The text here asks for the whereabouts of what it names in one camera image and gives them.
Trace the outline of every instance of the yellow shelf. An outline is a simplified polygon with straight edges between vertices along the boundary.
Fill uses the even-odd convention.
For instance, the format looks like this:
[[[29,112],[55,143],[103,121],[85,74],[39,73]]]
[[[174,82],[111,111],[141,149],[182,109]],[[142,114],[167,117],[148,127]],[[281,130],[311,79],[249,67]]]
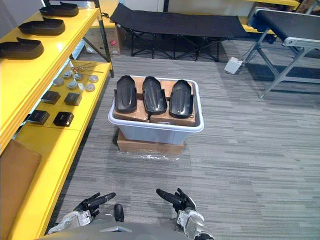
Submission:
[[[239,16],[239,20],[242,24],[244,30],[248,33],[260,33],[257,29],[253,28],[252,26],[248,26],[248,17],[246,16]],[[269,31],[268,34],[275,34],[273,31]]]
[[[79,66],[85,63],[72,61],[62,73],[69,70],[71,64]],[[99,77],[99,81],[94,83],[93,92],[81,88],[71,91],[67,88],[68,81],[62,86],[52,86],[49,90],[59,92],[61,95],[58,102],[55,105],[40,103],[36,107],[37,110],[44,110],[50,114],[45,125],[28,123],[19,132],[16,140],[40,153],[42,159],[8,240],[31,240],[44,235],[110,69],[111,63],[98,63],[92,70],[103,73],[85,72]],[[88,76],[84,76],[78,83],[85,85],[87,82]],[[81,92],[82,99],[79,106],[65,105],[64,99],[69,92]],[[58,111],[73,113],[74,118],[70,127],[59,127],[52,123]]]
[[[44,47],[35,59],[0,59],[0,154],[98,14],[98,8],[88,8],[74,17],[54,17],[65,24],[65,32],[58,36],[23,34],[15,28],[0,39],[0,43],[16,41],[16,37],[40,40]],[[41,19],[37,12],[26,22]]]
[[[100,0],[100,9],[102,13],[107,13],[109,17],[114,13],[116,7],[118,6],[118,0]],[[114,28],[115,23],[109,18],[102,17],[103,25],[105,28]],[[92,24],[92,28],[99,28],[99,22],[96,20]]]
[[[296,10],[300,4],[296,0],[242,0],[242,1],[292,6],[294,10]]]

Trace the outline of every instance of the plastic storage bin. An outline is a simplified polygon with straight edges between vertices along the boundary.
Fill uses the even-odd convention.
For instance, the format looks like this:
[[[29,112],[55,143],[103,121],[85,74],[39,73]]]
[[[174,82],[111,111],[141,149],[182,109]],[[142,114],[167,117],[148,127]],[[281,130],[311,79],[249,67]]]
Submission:
[[[156,78],[158,80],[168,80],[177,81],[179,79],[172,78]],[[204,129],[204,118],[202,115],[201,102],[199,97],[198,84],[192,80],[186,80],[192,83],[193,87],[193,104],[194,104],[194,114],[195,114],[195,125],[194,126],[178,126],[169,124],[159,124],[150,122],[139,122],[139,121],[129,121],[116,119],[113,116],[115,109],[115,100],[112,102],[111,109],[108,114],[108,119],[110,123],[118,126],[125,136],[129,140],[140,140],[164,144],[183,144],[186,138]]]

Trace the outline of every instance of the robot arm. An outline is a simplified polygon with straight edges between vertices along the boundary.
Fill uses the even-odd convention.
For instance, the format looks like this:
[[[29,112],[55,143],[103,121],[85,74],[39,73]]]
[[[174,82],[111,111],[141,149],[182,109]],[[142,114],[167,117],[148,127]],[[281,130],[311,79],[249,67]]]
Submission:
[[[156,193],[164,200],[172,203],[177,213],[176,223],[183,228],[184,234],[191,240],[214,240],[213,235],[205,226],[204,217],[197,212],[195,202],[180,188],[173,195],[157,189]]]
[[[99,205],[113,199],[115,196],[115,192],[103,196],[100,196],[100,192],[97,192],[93,196],[84,199],[72,212],[65,215],[57,226],[50,228],[48,235],[88,225],[99,214],[99,210],[97,210]]]

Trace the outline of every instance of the black square component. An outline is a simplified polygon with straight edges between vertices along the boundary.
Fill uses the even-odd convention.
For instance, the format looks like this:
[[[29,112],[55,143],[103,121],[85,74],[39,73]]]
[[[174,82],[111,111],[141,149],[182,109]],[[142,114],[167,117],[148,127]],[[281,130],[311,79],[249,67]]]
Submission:
[[[56,104],[59,98],[60,94],[57,91],[46,91],[41,98],[41,102],[46,104]]]
[[[27,121],[33,124],[43,125],[49,118],[50,114],[47,111],[34,110],[28,117]]]
[[[71,112],[60,111],[53,120],[53,123],[56,126],[69,127],[73,119],[74,115]]]
[[[70,106],[79,106],[79,103],[82,99],[81,93],[78,92],[69,92],[64,102],[66,105]]]

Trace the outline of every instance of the cardboard box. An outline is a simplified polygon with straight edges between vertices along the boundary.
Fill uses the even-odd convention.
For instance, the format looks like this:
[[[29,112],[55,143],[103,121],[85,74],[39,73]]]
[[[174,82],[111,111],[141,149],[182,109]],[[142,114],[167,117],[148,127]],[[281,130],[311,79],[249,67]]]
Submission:
[[[173,145],[159,142],[128,140],[123,133],[119,131],[117,144],[121,152],[130,153],[166,153],[177,155],[180,154],[184,145]]]
[[[136,101],[136,110],[132,113],[119,113],[116,110],[113,111],[113,116],[116,119],[129,120],[129,121],[138,121],[138,122],[147,122],[148,113],[145,110],[144,101]]]
[[[136,99],[143,100],[144,96],[142,91],[142,85],[144,84],[145,77],[132,76],[132,79],[135,83]]]
[[[195,119],[195,106],[193,106],[192,115],[188,118],[175,118],[169,115],[169,102],[167,102],[167,109],[165,113],[159,115],[151,115],[150,123],[154,124],[170,124],[170,125],[178,125],[178,126],[187,126],[193,127],[196,124]]]
[[[108,42],[108,48],[111,55],[121,55],[122,47],[124,45],[126,31],[118,27],[116,24],[114,27],[105,27],[106,39]],[[90,28],[85,34],[85,37],[102,53],[105,52],[104,42],[101,37],[100,28]],[[97,53],[90,46],[85,43],[85,48],[88,53]]]
[[[315,1],[316,0],[303,0],[295,12],[305,14],[306,11],[315,3]]]
[[[11,140],[0,158],[1,240],[5,240],[40,164],[41,155]]]
[[[161,80],[160,82],[161,82],[161,87],[164,89],[166,100],[170,101],[172,88],[176,84],[176,81]],[[191,86],[191,95],[193,95],[194,94],[194,90],[193,90],[192,84],[189,83],[189,85]]]

